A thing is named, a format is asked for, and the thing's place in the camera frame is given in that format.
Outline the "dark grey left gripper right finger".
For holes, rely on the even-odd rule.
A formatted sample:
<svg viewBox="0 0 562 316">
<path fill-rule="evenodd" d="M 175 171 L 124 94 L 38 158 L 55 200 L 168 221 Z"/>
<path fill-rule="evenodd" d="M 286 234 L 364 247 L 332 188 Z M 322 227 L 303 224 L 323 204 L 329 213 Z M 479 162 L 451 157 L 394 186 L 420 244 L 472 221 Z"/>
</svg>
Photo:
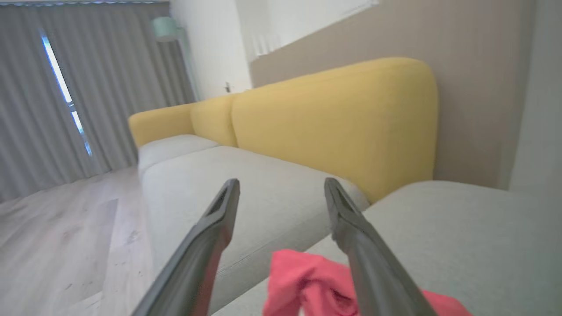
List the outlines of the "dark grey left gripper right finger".
<svg viewBox="0 0 562 316">
<path fill-rule="evenodd" d="M 435 316 L 413 278 L 335 178 L 324 195 L 331 236 L 349 260 L 363 316 Z"/>
</svg>

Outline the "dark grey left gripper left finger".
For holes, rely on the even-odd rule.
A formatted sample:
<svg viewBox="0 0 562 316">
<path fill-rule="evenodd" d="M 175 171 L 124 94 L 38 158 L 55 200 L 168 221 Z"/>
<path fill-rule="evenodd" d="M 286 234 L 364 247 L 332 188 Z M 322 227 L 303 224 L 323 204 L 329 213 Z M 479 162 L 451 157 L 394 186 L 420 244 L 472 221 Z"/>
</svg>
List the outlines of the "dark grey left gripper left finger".
<svg viewBox="0 0 562 316">
<path fill-rule="evenodd" d="M 223 184 L 156 277 L 135 316 L 208 314 L 218 264 L 233 236 L 239 195 L 239 180 Z"/>
</svg>

